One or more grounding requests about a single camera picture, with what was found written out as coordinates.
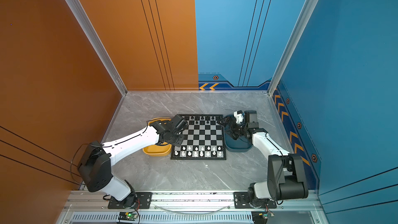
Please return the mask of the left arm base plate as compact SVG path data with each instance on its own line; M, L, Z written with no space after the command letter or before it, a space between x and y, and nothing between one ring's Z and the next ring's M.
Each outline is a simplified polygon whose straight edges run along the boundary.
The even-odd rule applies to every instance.
M118 201L111 197L108 209L149 209L152 200L152 192L134 192L124 200Z

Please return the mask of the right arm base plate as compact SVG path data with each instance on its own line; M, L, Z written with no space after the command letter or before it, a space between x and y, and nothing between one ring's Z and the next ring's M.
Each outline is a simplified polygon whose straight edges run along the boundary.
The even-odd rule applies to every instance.
M247 191L236 191L233 192L234 206L237 209L244 208L258 208L258 209L275 209L277 204L272 199L259 199L254 193L249 193Z

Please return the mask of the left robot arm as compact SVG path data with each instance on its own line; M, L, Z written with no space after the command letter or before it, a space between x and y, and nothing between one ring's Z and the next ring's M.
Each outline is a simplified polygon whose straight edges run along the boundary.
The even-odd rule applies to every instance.
M102 191L123 208L138 207L138 195L126 180L112 173L112 167L125 157L152 145L181 146L187 121L180 115L171 119L155 118L128 136L101 144L97 141L87 148L77 165L80 177L89 192Z

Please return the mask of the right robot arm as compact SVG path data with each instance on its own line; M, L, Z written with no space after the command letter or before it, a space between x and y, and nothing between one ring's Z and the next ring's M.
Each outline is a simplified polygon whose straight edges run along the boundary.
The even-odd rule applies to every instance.
M267 180L251 183L248 203L254 208L275 208L284 200L306 199L309 194L304 162L277 144L258 123L256 111L237 111L217 123L233 140L245 138L267 159Z

